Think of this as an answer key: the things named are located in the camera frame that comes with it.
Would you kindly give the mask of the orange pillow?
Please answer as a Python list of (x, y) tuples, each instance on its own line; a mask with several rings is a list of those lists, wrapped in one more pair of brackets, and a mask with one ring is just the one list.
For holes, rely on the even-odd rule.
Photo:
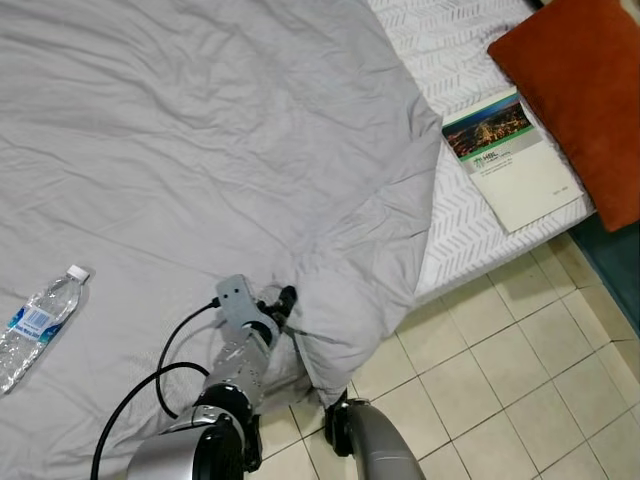
[(640, 29), (622, 0), (550, 0), (488, 47), (608, 232), (640, 218)]

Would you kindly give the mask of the teal fabric bed base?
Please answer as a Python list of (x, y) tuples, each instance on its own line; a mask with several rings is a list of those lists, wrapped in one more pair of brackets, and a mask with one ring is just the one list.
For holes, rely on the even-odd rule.
[(640, 225), (618, 230), (603, 227), (598, 214), (568, 229), (591, 269), (602, 279), (613, 301), (635, 333), (640, 332)]

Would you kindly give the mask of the white book with city photo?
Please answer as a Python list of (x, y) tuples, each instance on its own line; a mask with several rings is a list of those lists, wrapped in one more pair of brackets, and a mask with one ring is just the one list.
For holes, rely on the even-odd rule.
[(442, 134), (508, 233), (585, 198), (579, 180), (515, 88), (447, 116)]

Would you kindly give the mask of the white patterned mattress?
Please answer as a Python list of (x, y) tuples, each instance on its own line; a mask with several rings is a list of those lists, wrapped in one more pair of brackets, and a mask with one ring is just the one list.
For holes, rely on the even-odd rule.
[[(367, 0), (430, 109), (444, 118), (515, 87), (488, 46), (530, 17), (527, 0)], [(416, 301), (425, 305), (534, 250), (595, 212), (588, 197), (508, 233), (451, 147), (440, 150)]]

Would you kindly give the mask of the clear plastic water bottle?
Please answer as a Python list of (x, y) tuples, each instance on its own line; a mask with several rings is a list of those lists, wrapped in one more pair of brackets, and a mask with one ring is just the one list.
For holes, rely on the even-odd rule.
[(12, 390), (63, 329), (81, 302), (90, 271), (69, 266), (32, 294), (0, 329), (0, 396)]

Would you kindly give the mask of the grey bed blanket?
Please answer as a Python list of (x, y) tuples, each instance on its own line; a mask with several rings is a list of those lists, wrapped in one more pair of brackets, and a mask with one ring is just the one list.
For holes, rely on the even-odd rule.
[(0, 0), (0, 332), (72, 319), (0, 396), (0, 480), (90, 480), (110, 413), (224, 340), (241, 274), (297, 289), (265, 410), (330, 404), (416, 302), (442, 116), (366, 0)]

